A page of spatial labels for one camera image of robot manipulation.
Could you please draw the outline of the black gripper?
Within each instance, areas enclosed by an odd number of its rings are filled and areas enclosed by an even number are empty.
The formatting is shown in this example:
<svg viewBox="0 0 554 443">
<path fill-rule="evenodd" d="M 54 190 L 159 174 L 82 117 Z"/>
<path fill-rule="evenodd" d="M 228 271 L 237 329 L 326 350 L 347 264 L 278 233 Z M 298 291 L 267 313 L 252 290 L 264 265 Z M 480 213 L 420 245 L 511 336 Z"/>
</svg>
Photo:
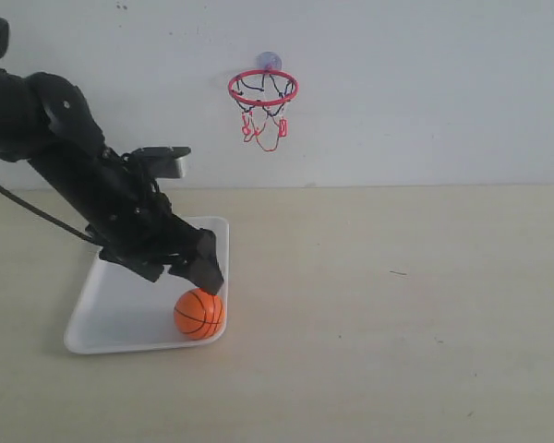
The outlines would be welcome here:
<svg viewBox="0 0 554 443">
<path fill-rule="evenodd" d="M 174 215 L 156 178 L 131 155 L 106 148 L 98 158 L 104 188 L 103 215 L 87 233 L 102 245 L 99 258 L 156 282 L 164 271 L 206 293 L 218 293 L 224 277 L 213 231 Z"/>
</svg>

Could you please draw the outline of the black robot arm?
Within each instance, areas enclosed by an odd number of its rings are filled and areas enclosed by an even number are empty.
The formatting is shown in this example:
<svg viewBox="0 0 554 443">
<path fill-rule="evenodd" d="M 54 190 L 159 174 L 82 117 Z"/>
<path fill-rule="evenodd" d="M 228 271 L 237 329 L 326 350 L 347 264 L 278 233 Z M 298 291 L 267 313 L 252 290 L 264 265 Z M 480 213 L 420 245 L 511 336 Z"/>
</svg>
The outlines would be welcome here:
<svg viewBox="0 0 554 443">
<path fill-rule="evenodd" d="M 0 18 L 0 59 L 9 36 Z M 190 151 L 145 147 L 119 155 L 106 144 L 79 87 L 54 74 L 23 78 L 0 68 L 0 160 L 27 162 L 88 226 L 81 232 L 3 186 L 0 194 L 147 281 L 168 272 L 217 294 L 224 277 L 216 235 L 175 215 L 157 183 L 179 177 L 179 162 Z"/>
</svg>

